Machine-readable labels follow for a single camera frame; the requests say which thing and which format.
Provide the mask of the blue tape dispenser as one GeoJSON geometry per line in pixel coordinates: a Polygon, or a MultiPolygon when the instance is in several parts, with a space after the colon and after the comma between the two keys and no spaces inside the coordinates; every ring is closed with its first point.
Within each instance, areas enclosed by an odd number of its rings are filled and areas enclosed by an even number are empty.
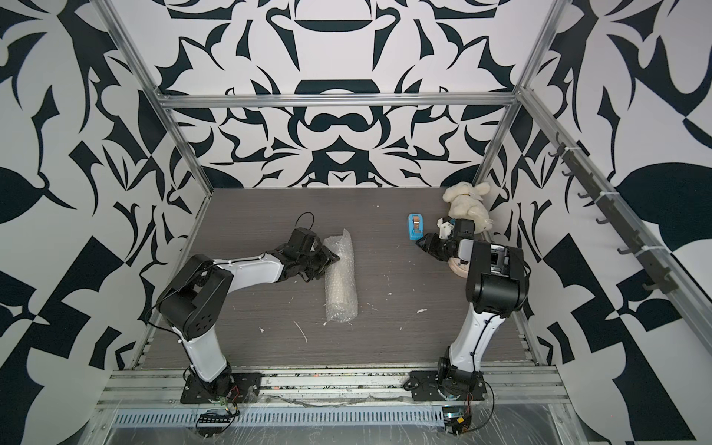
{"type": "Polygon", "coordinates": [[[423,217],[420,213],[408,215],[408,233],[411,241],[417,241],[424,237],[423,217]]]}

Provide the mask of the clear bubble wrap sheet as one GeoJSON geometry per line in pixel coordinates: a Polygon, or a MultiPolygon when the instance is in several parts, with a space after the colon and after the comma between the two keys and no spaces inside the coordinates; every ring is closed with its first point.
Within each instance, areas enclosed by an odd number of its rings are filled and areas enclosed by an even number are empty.
{"type": "Polygon", "coordinates": [[[328,237],[324,245],[339,256],[326,269],[326,321],[350,323],[359,311],[352,235],[344,229],[341,235],[328,237]]]}

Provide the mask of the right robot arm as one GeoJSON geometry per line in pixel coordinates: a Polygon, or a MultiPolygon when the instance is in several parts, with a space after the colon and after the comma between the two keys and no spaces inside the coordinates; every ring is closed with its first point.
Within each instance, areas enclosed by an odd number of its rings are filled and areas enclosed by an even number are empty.
{"type": "Polygon", "coordinates": [[[530,270],[521,248],[476,239],[476,224],[456,219],[442,238],[427,233],[417,246],[439,261],[458,260],[467,267],[467,316],[456,338],[439,359],[439,391],[454,398],[486,389],[481,360],[499,326],[521,310],[528,298],[530,270]]]}

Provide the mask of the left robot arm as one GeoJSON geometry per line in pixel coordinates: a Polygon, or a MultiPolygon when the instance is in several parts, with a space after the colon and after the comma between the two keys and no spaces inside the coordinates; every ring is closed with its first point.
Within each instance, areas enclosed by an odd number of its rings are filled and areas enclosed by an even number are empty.
{"type": "Polygon", "coordinates": [[[161,293],[155,308],[183,345],[192,378],[213,400],[227,398],[237,384],[215,328],[227,296],[295,276],[305,282],[317,280],[338,261],[339,255],[315,232],[298,227],[289,241],[257,256],[233,260],[192,256],[161,293]]]}

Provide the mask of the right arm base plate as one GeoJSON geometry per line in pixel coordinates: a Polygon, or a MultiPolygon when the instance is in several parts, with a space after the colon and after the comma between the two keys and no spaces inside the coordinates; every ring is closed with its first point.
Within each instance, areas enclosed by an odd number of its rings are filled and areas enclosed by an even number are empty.
{"type": "Polygon", "coordinates": [[[463,371],[411,371],[402,388],[416,402],[479,402],[488,394],[481,373],[463,371]]]}

